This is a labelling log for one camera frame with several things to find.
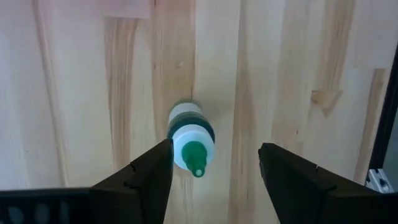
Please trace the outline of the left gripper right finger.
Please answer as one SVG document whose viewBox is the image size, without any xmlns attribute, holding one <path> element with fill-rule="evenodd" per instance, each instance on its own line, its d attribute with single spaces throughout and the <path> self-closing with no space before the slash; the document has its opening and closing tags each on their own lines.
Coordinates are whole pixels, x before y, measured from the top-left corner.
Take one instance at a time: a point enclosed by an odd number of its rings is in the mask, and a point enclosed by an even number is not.
<svg viewBox="0 0 398 224">
<path fill-rule="evenodd" d="M 276 145 L 258 150 L 280 224 L 380 224 L 382 194 Z"/>
</svg>

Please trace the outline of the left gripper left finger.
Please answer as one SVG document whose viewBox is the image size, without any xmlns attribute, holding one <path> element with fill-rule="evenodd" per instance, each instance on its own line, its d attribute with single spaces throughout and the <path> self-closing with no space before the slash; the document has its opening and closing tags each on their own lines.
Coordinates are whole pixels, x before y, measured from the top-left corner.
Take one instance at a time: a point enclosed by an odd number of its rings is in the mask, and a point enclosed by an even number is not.
<svg viewBox="0 0 398 224">
<path fill-rule="evenodd" d="M 94 224 L 163 224 L 173 176 L 173 143 L 164 139 L 90 189 Z"/>
</svg>

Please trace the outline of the large green food coloring bottle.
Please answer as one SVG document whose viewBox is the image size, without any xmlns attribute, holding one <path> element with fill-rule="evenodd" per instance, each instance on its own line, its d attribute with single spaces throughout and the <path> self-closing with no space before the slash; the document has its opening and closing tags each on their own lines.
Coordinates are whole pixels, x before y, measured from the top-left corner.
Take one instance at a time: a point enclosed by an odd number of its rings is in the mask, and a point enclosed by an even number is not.
<svg viewBox="0 0 398 224">
<path fill-rule="evenodd" d="M 202 107 L 180 100 L 170 110 L 167 138 L 173 141 L 174 163 L 196 178 L 203 177 L 215 156 L 215 132 Z"/>
</svg>

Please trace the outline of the silver aluminium extrusion piece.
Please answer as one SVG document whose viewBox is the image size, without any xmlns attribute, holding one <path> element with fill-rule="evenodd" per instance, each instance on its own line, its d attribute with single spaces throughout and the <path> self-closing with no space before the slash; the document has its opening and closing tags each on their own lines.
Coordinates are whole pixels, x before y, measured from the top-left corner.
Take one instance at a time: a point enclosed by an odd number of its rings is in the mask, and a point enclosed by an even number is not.
<svg viewBox="0 0 398 224">
<path fill-rule="evenodd" d="M 365 186 L 382 194 L 395 192 L 383 169 L 369 169 Z"/>
</svg>

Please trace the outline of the black metal table frame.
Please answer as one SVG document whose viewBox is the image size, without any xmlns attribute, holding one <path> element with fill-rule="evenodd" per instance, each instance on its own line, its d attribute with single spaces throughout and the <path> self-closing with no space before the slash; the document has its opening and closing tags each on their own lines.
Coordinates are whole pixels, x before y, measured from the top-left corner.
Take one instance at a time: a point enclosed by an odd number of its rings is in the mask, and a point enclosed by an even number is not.
<svg viewBox="0 0 398 224">
<path fill-rule="evenodd" d="M 398 111 L 398 44 L 384 97 L 381 117 L 377 127 L 369 169 L 382 169 L 392 128 Z"/>
</svg>

